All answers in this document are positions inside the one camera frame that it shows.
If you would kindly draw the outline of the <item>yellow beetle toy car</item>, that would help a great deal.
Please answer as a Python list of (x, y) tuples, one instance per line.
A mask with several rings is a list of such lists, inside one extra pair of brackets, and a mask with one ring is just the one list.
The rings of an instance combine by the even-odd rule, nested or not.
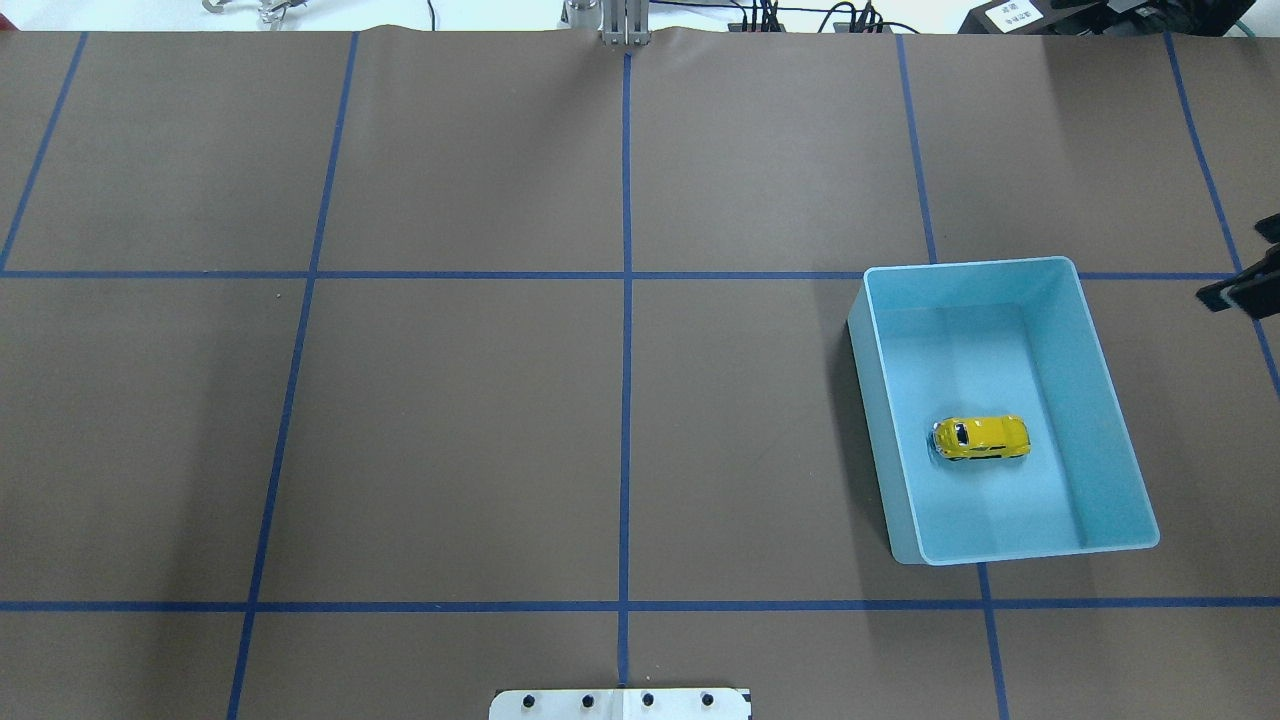
[(1019, 415), (950, 416), (937, 421), (929, 437), (934, 452), (951, 462), (1024, 457), (1032, 447)]

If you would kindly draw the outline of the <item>light blue plastic bin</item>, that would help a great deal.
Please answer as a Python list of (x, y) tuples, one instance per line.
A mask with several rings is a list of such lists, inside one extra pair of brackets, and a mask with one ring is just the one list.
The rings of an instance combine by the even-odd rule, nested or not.
[[(847, 315), (890, 551), (952, 566), (1149, 550), (1161, 532), (1074, 263), (874, 266)], [(1021, 457), (933, 430), (1019, 416)]]

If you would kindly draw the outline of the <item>aluminium frame post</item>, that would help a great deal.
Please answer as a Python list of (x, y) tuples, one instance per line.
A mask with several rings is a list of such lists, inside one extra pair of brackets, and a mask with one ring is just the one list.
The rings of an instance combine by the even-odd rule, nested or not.
[(596, 29), (604, 45), (640, 47), (652, 41), (650, 3), (644, 0), (563, 1), (570, 29)]

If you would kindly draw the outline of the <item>white pedestal column base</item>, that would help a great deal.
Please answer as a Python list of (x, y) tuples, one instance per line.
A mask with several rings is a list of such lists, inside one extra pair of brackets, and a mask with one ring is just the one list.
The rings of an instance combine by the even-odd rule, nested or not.
[(751, 719), (751, 694), (728, 687), (502, 691), (489, 719)]

